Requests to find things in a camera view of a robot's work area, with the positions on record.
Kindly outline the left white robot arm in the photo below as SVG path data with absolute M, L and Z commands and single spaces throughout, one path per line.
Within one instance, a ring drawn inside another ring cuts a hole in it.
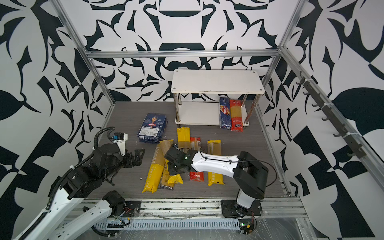
M 103 182 L 113 185 L 113 178 L 121 169 L 142 164 L 146 151 L 140 149 L 129 153 L 126 149 L 128 135 L 111 135 L 114 130 L 114 127 L 107 127 L 95 134 L 92 153 L 64 173 L 51 191 L 46 207 L 16 237 L 17 240 L 75 239 L 99 221 L 109 216 L 120 219 L 125 214 L 125 199 L 117 191 L 111 191 L 93 208 L 58 228 L 66 216 Z

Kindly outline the small circuit board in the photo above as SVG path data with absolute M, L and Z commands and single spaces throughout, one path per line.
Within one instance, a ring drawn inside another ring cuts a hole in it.
M 255 219 L 239 220 L 239 232 L 243 235 L 251 234 L 255 229 Z

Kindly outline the white two-tier shelf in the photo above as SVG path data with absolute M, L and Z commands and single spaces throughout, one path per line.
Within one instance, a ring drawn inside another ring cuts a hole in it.
M 218 126 L 220 97 L 257 98 L 265 93 L 255 70 L 174 71 L 171 93 L 174 95 L 177 125 Z

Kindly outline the red yellow spaghetti bag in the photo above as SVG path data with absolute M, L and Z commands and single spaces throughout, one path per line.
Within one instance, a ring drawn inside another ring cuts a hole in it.
M 242 102 L 230 99 L 231 131 L 243 132 Z

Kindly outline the yellow Pastatime bag leftmost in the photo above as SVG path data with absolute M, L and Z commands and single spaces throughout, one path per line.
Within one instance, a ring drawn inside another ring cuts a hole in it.
M 166 161 L 161 145 L 157 145 L 142 193 L 155 193 L 158 190 L 159 183 L 163 175 L 165 162 Z

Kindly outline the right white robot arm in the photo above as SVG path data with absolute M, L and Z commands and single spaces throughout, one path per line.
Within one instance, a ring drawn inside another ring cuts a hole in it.
M 234 179 L 240 190 L 236 200 L 221 201 L 225 218 L 251 215 L 254 202 L 265 198 L 269 169 L 248 152 L 241 152 L 238 156 L 218 156 L 196 150 L 185 153 L 170 147 L 165 159 L 171 176 L 184 172 L 209 172 Z

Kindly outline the aluminium frame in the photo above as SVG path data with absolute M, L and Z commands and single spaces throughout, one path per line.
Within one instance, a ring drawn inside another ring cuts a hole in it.
M 283 40 L 281 45 L 275 50 L 185 50 L 185 51 L 107 51 L 107 52 L 89 52 L 83 46 L 83 43 L 80 39 L 79 34 L 77 33 L 74 24 L 71 22 L 70 17 L 65 11 L 64 6 L 60 1 L 52 1 L 54 10 L 58 14 L 58 17 L 66 30 L 69 32 L 70 37 L 72 38 L 75 46 L 78 48 L 80 55 L 86 63 L 86 66 L 90 69 L 93 77 L 95 77 L 97 83 L 102 88 L 103 93 L 107 96 L 107 99 L 112 106 L 115 105 L 115 100 L 113 99 L 110 91 L 108 90 L 104 80 L 97 71 L 97 68 L 92 63 L 92 59 L 104 59 L 104 58 L 184 58 L 184 57 L 273 57 L 274 60 L 270 64 L 265 79 L 263 80 L 263 85 L 266 86 L 269 80 L 272 77 L 272 72 L 276 69 L 277 64 L 280 59 L 284 59 L 289 67 L 295 72 L 296 76 L 300 79 L 300 72 L 306 79 L 312 79 L 308 72 L 299 64 L 299 62 L 294 58 L 292 53 L 286 48 L 288 42 L 288 35 L 292 33 L 294 26 L 298 23 L 300 14 L 304 9 L 306 1 L 299 1 L 295 7 L 292 18 L 288 24 L 288 28 L 284 33 Z M 315 87 L 321 91 L 322 94 L 325 93 L 321 90 L 319 85 L 316 83 Z M 332 103 L 329 97 L 326 98 L 328 103 Z M 345 116 L 337 108 L 338 112 L 341 114 L 342 120 L 347 124 L 351 130 L 357 132 L 357 129 L 352 127 L 352 125 L 347 121 Z M 369 171 L 373 179 L 377 182 L 380 188 L 384 187 L 384 162 L 380 159 L 379 155 L 375 153 L 372 147 L 369 146 L 368 142 L 363 139 L 362 135 L 357 135 L 357 140 L 363 144 L 363 150 L 367 155 L 361 158 L 362 164 Z

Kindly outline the blue Barilla pasta box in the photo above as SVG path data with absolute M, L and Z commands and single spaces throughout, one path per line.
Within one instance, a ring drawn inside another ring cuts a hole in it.
M 137 137 L 142 143 L 159 144 L 168 125 L 167 115 L 148 113 Z

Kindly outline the wall hook rack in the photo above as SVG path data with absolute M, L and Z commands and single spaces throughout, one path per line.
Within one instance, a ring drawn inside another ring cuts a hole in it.
M 307 92 L 304 93 L 304 95 L 313 98 L 315 104 L 312 104 L 312 106 L 318 108 L 325 114 L 326 117 L 322 118 L 322 121 L 329 121 L 336 129 L 337 134 L 333 134 L 333 136 L 335 138 L 343 138 L 346 144 L 350 147 L 352 152 L 347 153 L 347 155 L 359 159 L 365 157 L 367 153 L 363 150 L 363 144 L 357 140 L 357 135 L 359 134 L 351 130 L 351 128 L 342 120 L 341 114 L 338 112 L 335 104 L 326 101 L 327 97 L 315 87 L 315 81 L 313 79 L 306 79 L 302 72 L 300 72 L 300 81 L 297 85 L 302 85 L 306 89 Z

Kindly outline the yellow spaghetti bag short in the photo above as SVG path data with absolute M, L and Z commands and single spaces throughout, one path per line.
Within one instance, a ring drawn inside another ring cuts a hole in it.
M 183 152 L 191 149 L 191 135 L 189 127 L 177 128 L 178 148 Z

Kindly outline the blue Barilla spaghetti bag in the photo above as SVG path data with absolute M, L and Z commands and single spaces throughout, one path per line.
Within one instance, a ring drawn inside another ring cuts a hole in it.
M 231 113 L 230 113 L 230 99 L 226 97 L 220 97 L 219 99 L 220 107 L 220 128 L 225 130 L 230 130 L 232 127 L 231 123 Z

